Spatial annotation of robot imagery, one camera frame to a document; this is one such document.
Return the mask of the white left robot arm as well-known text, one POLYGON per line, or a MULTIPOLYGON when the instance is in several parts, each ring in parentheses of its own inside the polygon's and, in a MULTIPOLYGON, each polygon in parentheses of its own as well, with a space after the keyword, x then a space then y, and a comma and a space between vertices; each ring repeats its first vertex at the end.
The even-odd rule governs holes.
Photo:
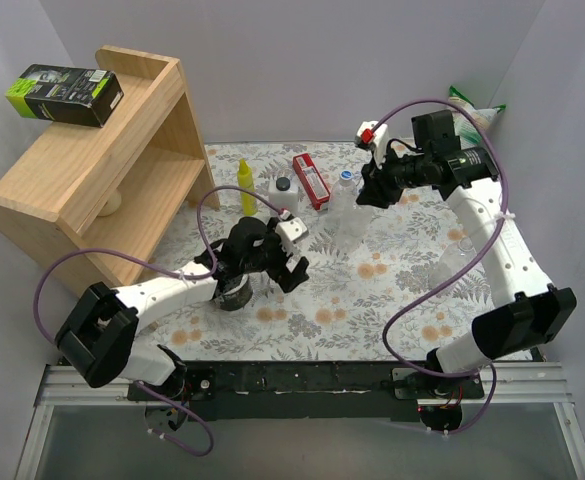
POLYGON ((301 219, 285 213, 263 222, 243 217, 227 238, 184 267, 134 285, 90 286, 55 336, 63 356, 89 386, 100 388, 117 377, 149 384, 165 400, 185 386, 185 363, 163 345, 138 341, 151 323, 185 306, 213 302, 223 311, 243 308, 252 298, 250 275, 265 273, 289 293, 307 281, 309 262, 288 267, 307 235, 301 219))

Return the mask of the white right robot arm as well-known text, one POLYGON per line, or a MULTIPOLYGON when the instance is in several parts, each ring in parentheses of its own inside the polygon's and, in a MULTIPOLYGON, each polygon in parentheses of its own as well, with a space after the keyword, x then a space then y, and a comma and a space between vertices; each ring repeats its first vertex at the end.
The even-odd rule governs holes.
POLYGON ((356 202, 387 209, 406 189, 433 188, 461 221, 483 266, 493 310, 476 317, 465 335, 431 351, 419 370, 426 389, 443 398, 492 361, 552 341, 576 297, 570 288, 557 288, 529 251, 507 207, 507 182, 491 148, 462 148, 449 110, 414 117, 412 129, 417 152, 400 157, 385 124, 361 124, 356 144, 372 158, 362 168, 356 202))

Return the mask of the clear plastic bottle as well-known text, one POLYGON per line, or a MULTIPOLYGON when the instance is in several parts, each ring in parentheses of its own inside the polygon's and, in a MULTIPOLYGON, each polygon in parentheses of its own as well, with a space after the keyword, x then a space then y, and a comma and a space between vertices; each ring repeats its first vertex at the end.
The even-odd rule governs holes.
POLYGON ((328 202, 327 224, 330 228, 336 229, 345 214, 346 210, 356 199, 357 181, 352 171, 352 178, 349 180, 342 179, 340 173, 337 180, 332 185, 331 196, 328 202))
POLYGON ((430 269, 428 287, 434 289, 463 269, 476 255, 472 241, 463 237, 446 247, 439 260, 430 269))
POLYGON ((362 243, 374 218, 374 208, 353 202, 340 219, 335 246, 341 253, 350 253, 362 243))

